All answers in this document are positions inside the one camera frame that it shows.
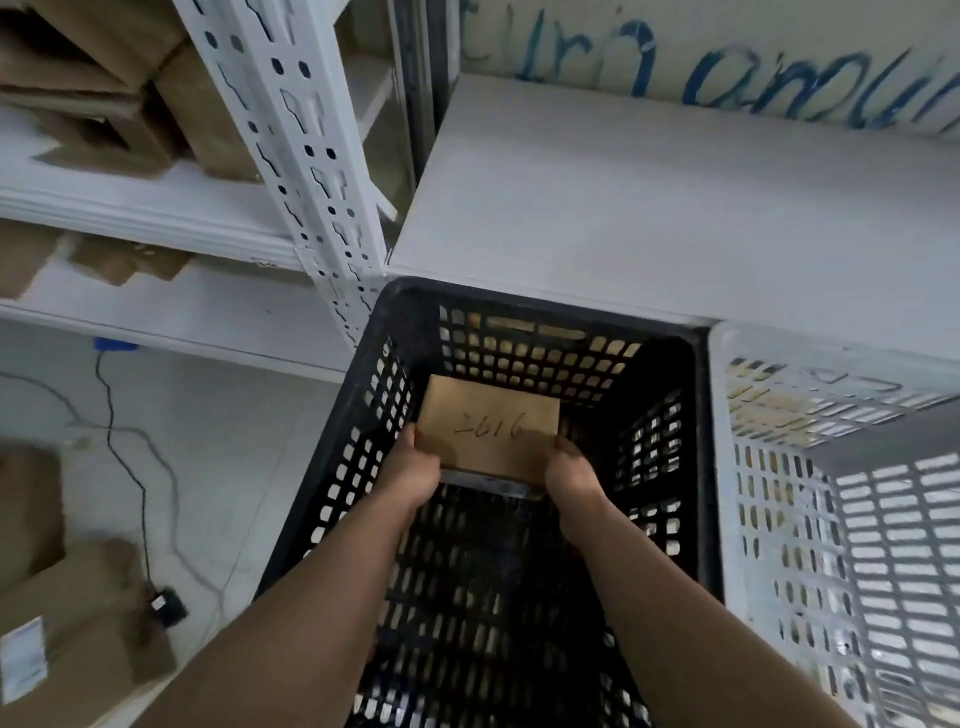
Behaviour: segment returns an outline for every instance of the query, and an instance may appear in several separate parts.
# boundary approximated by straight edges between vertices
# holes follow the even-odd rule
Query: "person's left hand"
[[[440,458],[418,450],[415,436],[413,423],[400,431],[373,488],[375,493],[399,498],[410,508],[411,515],[430,499],[440,484]]]

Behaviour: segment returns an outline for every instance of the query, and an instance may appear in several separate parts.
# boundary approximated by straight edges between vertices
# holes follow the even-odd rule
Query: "white plastic basket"
[[[960,365],[709,347],[727,606],[862,724],[960,726]]]

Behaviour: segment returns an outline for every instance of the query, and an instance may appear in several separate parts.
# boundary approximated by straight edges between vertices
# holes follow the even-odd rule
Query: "person's right arm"
[[[617,510],[587,459],[563,438],[551,452],[546,487],[658,725],[856,728]]]

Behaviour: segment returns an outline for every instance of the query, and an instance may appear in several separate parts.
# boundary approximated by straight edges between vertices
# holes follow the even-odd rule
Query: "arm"
[[[407,425],[376,487],[306,559],[205,647],[135,728],[340,728],[400,537],[440,481]]]
[[[618,511],[587,459],[563,438],[551,452],[546,487],[659,725],[856,728]]]

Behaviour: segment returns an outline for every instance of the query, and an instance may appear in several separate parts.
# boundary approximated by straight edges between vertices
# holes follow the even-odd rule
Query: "hand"
[[[545,477],[546,491],[560,511],[560,529],[581,551],[589,535],[599,530],[608,507],[593,467],[576,445],[557,437],[550,450]]]
[[[420,452],[415,444],[416,427],[405,426],[383,461],[374,493],[396,497],[411,516],[430,499],[440,484],[440,458]]]

